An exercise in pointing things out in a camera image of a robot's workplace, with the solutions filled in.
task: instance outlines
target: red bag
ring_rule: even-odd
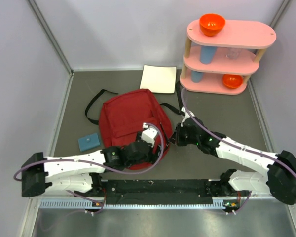
[[[101,90],[85,109],[85,115],[92,104],[105,92]],[[161,105],[167,106],[176,114],[182,112],[167,103],[159,104],[155,96],[148,89],[139,89],[122,95],[115,96],[103,103],[99,120],[87,118],[93,124],[99,125],[102,141],[105,147],[125,146],[136,141],[138,132],[143,130],[143,123],[149,122],[157,126],[163,133],[165,148],[164,157],[168,151],[168,138],[172,135],[172,126]],[[154,148],[161,144],[157,137]],[[143,169],[151,166],[151,163],[136,164],[130,169]]]

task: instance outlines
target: wooden post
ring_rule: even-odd
[[[261,60],[261,58],[263,57],[263,55],[265,54],[266,50],[267,50],[267,48],[259,49],[259,50],[257,51],[257,54],[256,54],[255,58],[253,59],[253,61],[254,61],[255,63],[258,63],[258,62]],[[249,80],[249,78],[251,77],[251,75],[245,75],[245,77],[243,78],[243,82],[244,82],[244,83],[247,83],[248,80]]]
[[[186,77],[186,71],[187,71],[187,66],[183,62],[180,78],[185,79],[185,77]]]
[[[186,37],[185,50],[184,50],[185,58],[189,57],[189,53],[191,52],[191,46],[192,46],[192,41],[189,39],[189,37]]]

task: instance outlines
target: shelf board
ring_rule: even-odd
[[[259,68],[259,62],[253,62],[255,55],[242,50],[237,59],[226,57],[228,48],[218,48],[210,64],[200,62],[201,47],[191,48],[190,56],[183,57],[184,64],[193,71],[235,75],[250,75]]]
[[[247,87],[247,84],[244,83],[237,89],[229,89],[222,83],[222,74],[216,73],[204,73],[203,79],[198,83],[194,83],[191,79],[191,70],[186,72],[184,79],[180,77],[180,83],[189,91],[224,95],[238,95]]]
[[[195,20],[189,24],[187,36],[199,45],[250,49],[269,48],[276,40],[276,33],[270,26],[238,20],[226,20],[222,31],[211,37],[201,32],[199,20]]]

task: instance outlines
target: red bowl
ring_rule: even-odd
[[[222,83],[230,89],[236,89],[242,85],[243,79],[240,75],[224,74]]]
[[[199,25],[201,27],[201,31],[206,36],[214,36],[218,34],[225,26],[225,23],[225,19],[222,16],[215,13],[208,13],[202,15],[201,18],[199,18]]]

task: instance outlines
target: transparent cup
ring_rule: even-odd
[[[237,59],[241,51],[241,48],[229,48],[226,57],[229,59]]]

